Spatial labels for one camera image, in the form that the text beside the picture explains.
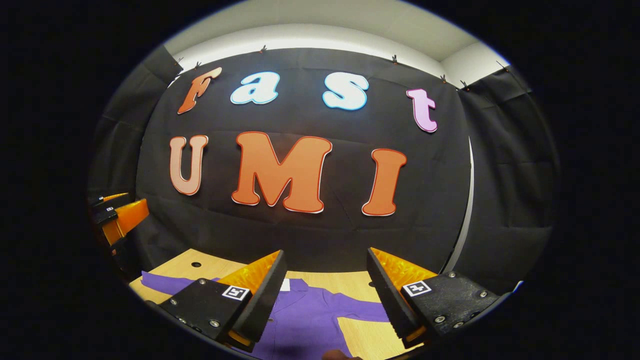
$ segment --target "orange letter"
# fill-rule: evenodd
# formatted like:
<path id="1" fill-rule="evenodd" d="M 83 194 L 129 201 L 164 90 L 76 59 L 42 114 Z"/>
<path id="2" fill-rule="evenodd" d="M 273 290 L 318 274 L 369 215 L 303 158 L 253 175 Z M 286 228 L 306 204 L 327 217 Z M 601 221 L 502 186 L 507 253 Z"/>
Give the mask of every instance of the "orange letter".
<path id="1" fill-rule="evenodd" d="M 171 147 L 171 160 L 169 162 L 169 173 L 173 187 L 184 195 L 193 195 L 200 189 L 200 178 L 202 175 L 202 153 L 204 147 L 209 142 L 209 138 L 204 135 L 196 135 L 191 138 L 191 177 L 189 181 L 182 177 L 180 164 L 182 163 L 182 148 L 187 144 L 187 139 L 183 137 L 172 138 L 169 142 Z"/>
<path id="2" fill-rule="evenodd" d="M 271 140 L 265 133 L 241 133 L 236 142 L 242 148 L 242 156 L 238 190 L 231 195 L 233 201 L 257 205 L 260 197 L 253 190 L 257 178 L 269 206 L 278 202 L 291 181 L 289 196 L 282 201 L 285 209 L 302 213 L 319 213 L 324 209 L 320 201 L 320 177 L 324 157 L 333 147 L 327 139 L 315 136 L 300 138 L 282 163 L 278 161 Z"/>
<path id="3" fill-rule="evenodd" d="M 184 98 L 182 106 L 178 109 L 178 115 L 193 109 L 193 107 L 196 106 L 196 96 L 201 97 L 207 89 L 207 86 L 209 86 L 211 79 L 217 78 L 221 72 L 222 68 L 218 67 L 195 78 L 191 82 L 191 88 L 189 89 L 187 97 Z"/>
<path id="4" fill-rule="evenodd" d="M 394 194 L 400 168 L 406 164 L 406 156 L 399 151 L 376 149 L 371 152 L 376 161 L 376 178 L 369 201 L 362 206 L 362 213 L 371 217 L 385 217 L 396 212 Z"/>

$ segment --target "letter m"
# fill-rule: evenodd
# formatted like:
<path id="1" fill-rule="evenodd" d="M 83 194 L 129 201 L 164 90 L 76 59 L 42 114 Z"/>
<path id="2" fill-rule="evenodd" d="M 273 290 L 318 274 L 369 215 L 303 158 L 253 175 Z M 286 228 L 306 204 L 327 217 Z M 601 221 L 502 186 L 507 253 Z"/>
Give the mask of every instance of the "letter m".
<path id="1" fill-rule="evenodd" d="M 320 201 L 320 178 L 324 157 L 333 145 L 315 136 L 300 138 L 283 162 L 279 162 L 269 136 L 258 131 L 241 133 L 236 142 L 242 148 L 238 189 L 231 199 L 238 204 L 257 205 L 258 185 L 267 205 L 274 206 L 289 181 L 289 196 L 282 201 L 285 209 L 302 213 L 319 213 L 324 209 Z"/>

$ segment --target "black fabric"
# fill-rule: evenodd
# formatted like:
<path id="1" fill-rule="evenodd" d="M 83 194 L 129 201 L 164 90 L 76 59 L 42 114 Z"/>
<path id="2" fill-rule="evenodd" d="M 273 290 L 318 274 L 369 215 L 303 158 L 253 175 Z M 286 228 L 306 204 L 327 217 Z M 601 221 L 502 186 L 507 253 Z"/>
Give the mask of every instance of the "black fabric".
<path id="1" fill-rule="evenodd" d="M 460 90 L 474 159 L 467 239 L 454 269 L 513 290 L 551 234 L 559 160 L 532 90 L 513 67 Z"/>
<path id="2" fill-rule="evenodd" d="M 88 197 L 135 191 L 140 143 L 147 122 L 156 102 L 180 71 L 182 67 L 161 46 L 118 87 L 96 125 Z"/>
<path id="3" fill-rule="evenodd" d="M 222 67 L 222 73 L 182 115 L 177 110 L 191 81 Z M 232 104 L 240 81 L 256 72 L 280 75 L 278 97 L 267 104 Z M 363 75 L 367 104 L 356 111 L 327 107 L 324 79 L 332 72 Z M 436 102 L 430 110 L 435 133 L 421 131 L 406 91 L 423 88 Z M 333 144 L 320 187 L 320 214 L 286 210 L 282 199 L 270 208 L 262 195 L 257 206 L 236 204 L 240 147 L 236 136 L 263 131 L 280 161 L 302 136 Z M 169 176 L 169 141 L 207 135 L 198 193 L 179 193 Z M 376 164 L 371 151 L 404 153 L 394 202 L 396 213 L 367 217 Z M 190 176 L 190 146 L 182 153 L 182 174 Z M 162 95 L 142 141 L 136 195 L 149 205 L 149 217 L 132 231 L 150 268 L 194 248 L 247 263 L 278 249 L 287 252 L 290 270 L 345 272 L 365 270 L 367 247 L 376 247 L 426 268 L 442 268 L 458 237 L 467 206 L 470 177 L 464 113 L 450 84 L 425 72 L 349 51 L 280 49 L 232 56 L 192 69 Z"/>

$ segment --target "hand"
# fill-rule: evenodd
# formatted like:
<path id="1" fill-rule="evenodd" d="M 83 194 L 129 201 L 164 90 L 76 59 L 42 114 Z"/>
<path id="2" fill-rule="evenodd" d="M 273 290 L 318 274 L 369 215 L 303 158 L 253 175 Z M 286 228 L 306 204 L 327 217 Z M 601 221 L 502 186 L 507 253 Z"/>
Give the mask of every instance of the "hand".
<path id="1" fill-rule="evenodd" d="M 361 357 L 347 357 L 340 350 L 329 350 L 322 355 L 322 360 L 362 360 Z"/>

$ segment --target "wooden table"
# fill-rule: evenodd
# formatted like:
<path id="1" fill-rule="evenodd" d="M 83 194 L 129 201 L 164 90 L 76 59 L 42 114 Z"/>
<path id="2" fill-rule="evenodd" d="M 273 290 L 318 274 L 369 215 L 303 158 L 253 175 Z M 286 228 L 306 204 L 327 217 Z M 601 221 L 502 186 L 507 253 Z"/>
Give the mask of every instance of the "wooden table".
<path id="1" fill-rule="evenodd" d="M 194 267 L 191 265 L 194 262 L 200 263 L 202 266 Z M 245 264 L 189 249 L 151 270 L 150 273 L 185 277 L 192 280 L 201 277 L 213 279 L 226 276 L 243 266 Z M 336 273 L 289 271 L 286 277 L 303 279 L 309 286 L 324 288 L 332 293 L 343 293 L 356 300 L 380 302 L 376 290 L 369 286 L 371 278 L 366 271 Z M 133 280 L 129 286 L 142 299 L 159 304 L 170 297 L 170 295 L 142 285 L 141 280 L 142 277 L 139 277 Z M 351 354 L 360 356 L 364 360 L 384 360 L 414 349 L 404 349 L 402 341 L 397 338 L 391 323 L 366 322 L 347 318 L 338 318 L 338 323 Z"/>

